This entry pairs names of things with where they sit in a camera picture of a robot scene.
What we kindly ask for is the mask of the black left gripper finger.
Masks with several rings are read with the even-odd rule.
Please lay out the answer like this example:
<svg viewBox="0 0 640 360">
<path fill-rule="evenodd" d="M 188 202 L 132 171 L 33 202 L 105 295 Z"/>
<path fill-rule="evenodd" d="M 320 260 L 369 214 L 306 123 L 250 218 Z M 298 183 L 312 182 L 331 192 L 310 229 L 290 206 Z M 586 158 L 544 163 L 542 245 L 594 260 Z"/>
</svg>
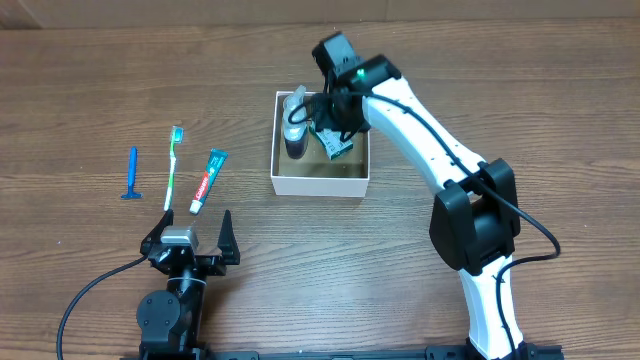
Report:
<svg viewBox="0 0 640 360">
<path fill-rule="evenodd" d="M 173 224 L 174 211 L 172 209 L 167 210 L 160 221 L 154 226 L 154 228 L 147 234 L 147 236 L 141 241 L 140 253 L 142 255 L 148 255 L 154 245 L 161 242 L 161 235 L 164 229 Z"/>
<path fill-rule="evenodd" d="M 224 213 L 217 247 L 221 251 L 221 257 L 226 265 L 240 264 L 240 251 L 233 230 L 232 215 L 229 210 Z"/>
</svg>

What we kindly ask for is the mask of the green white soap packet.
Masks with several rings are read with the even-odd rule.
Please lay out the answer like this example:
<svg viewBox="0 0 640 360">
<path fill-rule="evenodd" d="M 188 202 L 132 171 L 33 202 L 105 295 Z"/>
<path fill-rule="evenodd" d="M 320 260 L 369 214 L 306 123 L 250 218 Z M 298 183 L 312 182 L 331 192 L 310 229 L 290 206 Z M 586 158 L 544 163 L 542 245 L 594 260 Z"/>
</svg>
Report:
<svg viewBox="0 0 640 360">
<path fill-rule="evenodd" d="M 351 140 L 348 140 L 346 142 L 340 140 L 340 132 L 332 131 L 329 129 L 324 129 L 322 131 L 315 131 L 314 129 L 311 129 L 311 134 L 324 148 L 326 155 L 330 161 L 345 155 L 354 147 Z"/>
</svg>

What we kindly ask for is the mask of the clear soap pump bottle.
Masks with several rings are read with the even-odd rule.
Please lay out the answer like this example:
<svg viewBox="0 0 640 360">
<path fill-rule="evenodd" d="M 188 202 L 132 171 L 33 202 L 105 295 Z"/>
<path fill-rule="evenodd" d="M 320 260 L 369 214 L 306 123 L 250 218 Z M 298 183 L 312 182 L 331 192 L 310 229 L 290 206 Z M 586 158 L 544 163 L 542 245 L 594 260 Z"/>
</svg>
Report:
<svg viewBox="0 0 640 360">
<path fill-rule="evenodd" d="M 303 106 L 306 87 L 300 85 L 283 101 L 282 130 L 287 154 L 292 159 L 303 157 L 307 146 L 307 110 Z"/>
</svg>

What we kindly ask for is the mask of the white cardboard box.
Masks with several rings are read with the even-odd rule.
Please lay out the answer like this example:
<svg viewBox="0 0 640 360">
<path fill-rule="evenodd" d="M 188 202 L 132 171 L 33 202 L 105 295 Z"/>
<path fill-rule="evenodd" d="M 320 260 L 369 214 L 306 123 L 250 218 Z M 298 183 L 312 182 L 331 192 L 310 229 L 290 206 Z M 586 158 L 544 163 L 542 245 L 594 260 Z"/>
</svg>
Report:
<svg viewBox="0 0 640 360">
<path fill-rule="evenodd" d="M 288 156 L 282 130 L 283 101 L 291 91 L 275 93 L 270 177 L 277 195 L 357 197 L 366 195 L 370 180 L 370 135 L 352 138 L 353 148 L 330 160 L 325 148 L 309 135 L 300 159 Z"/>
</svg>

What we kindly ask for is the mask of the Colgate toothpaste tube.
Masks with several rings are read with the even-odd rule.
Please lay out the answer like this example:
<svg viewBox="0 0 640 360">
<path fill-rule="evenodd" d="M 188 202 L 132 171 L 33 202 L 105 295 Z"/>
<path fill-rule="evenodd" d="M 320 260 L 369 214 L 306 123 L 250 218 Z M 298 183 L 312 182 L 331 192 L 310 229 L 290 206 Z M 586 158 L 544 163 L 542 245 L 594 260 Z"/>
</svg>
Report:
<svg viewBox="0 0 640 360">
<path fill-rule="evenodd" d="M 223 167 L 226 159 L 228 158 L 228 153 L 219 149 L 212 149 L 208 162 L 205 166 L 205 171 L 201 178 L 201 181 L 196 189 L 194 194 L 194 198 L 191 202 L 189 212 L 192 215 L 198 215 L 204 203 L 206 202 L 206 198 L 211 190 L 215 179 Z"/>
</svg>

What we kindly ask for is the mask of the green white toothbrush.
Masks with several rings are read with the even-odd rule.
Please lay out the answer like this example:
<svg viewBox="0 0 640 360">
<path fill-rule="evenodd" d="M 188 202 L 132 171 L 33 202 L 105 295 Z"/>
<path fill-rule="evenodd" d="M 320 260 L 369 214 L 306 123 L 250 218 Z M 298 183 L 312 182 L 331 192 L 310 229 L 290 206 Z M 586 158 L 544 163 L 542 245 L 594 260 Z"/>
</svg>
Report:
<svg viewBox="0 0 640 360">
<path fill-rule="evenodd" d="M 166 188 L 165 200 L 163 204 L 163 210 L 168 211 L 171 208 L 173 192 L 174 192 L 174 176 L 177 165 L 177 156 L 175 153 L 175 147 L 177 144 L 181 144 L 184 138 L 184 129 L 178 126 L 173 126 L 171 130 L 170 146 L 169 146 L 169 175 Z"/>
</svg>

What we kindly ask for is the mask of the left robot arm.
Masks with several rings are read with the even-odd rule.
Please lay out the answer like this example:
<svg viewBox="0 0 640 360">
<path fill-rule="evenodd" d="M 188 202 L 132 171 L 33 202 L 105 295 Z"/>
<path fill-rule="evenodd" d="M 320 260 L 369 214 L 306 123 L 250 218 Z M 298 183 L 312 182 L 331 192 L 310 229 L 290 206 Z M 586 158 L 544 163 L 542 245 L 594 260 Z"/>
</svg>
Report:
<svg viewBox="0 0 640 360">
<path fill-rule="evenodd" d="M 147 294 L 137 308 L 141 328 L 141 359 L 213 359 L 198 340 L 207 279 L 224 276 L 241 255 L 231 212 L 224 213 L 217 247 L 219 254 L 197 253 L 198 238 L 191 226 L 175 226 L 168 210 L 141 242 L 140 253 L 168 277 L 166 288 Z"/>
</svg>

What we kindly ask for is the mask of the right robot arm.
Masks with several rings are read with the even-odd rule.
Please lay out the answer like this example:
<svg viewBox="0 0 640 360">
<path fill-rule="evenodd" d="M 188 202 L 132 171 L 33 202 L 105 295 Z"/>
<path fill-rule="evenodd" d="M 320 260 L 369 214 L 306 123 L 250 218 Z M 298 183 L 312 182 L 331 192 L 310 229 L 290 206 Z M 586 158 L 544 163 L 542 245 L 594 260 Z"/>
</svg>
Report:
<svg viewBox="0 0 640 360">
<path fill-rule="evenodd" d="M 417 168 L 434 195 L 429 236 L 460 276 L 469 311 L 468 342 L 484 359 L 516 359 L 517 326 L 510 272 L 520 221 L 515 179 L 503 161 L 486 162 L 454 138 L 414 94 L 385 56 L 358 56 L 337 32 L 312 56 L 322 72 L 327 119 L 321 127 L 344 136 L 375 128 Z"/>
</svg>

